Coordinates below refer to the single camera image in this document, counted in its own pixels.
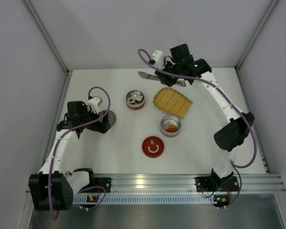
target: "orange object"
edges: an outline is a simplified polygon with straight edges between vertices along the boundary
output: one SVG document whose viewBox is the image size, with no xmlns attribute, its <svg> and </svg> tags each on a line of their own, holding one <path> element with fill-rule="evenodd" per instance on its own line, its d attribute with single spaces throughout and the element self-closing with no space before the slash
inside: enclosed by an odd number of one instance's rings
<svg viewBox="0 0 286 229">
<path fill-rule="evenodd" d="M 175 125 L 170 125 L 165 131 L 169 133 L 175 133 L 178 131 L 178 128 Z"/>
</svg>

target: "gray wall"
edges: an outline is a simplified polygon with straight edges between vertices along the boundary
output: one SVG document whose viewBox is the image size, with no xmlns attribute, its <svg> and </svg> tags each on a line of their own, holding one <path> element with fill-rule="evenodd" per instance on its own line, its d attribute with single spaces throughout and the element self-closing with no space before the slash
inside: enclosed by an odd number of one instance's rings
<svg viewBox="0 0 286 229">
<path fill-rule="evenodd" d="M 286 0 L 262 31 L 240 77 L 270 169 L 286 186 Z"/>
<path fill-rule="evenodd" d="M 69 68 L 145 67 L 137 50 L 235 66 L 270 0 L 31 0 Z"/>
<path fill-rule="evenodd" d="M 20 0 L 0 0 L 0 229 L 38 171 L 64 73 Z"/>
</svg>

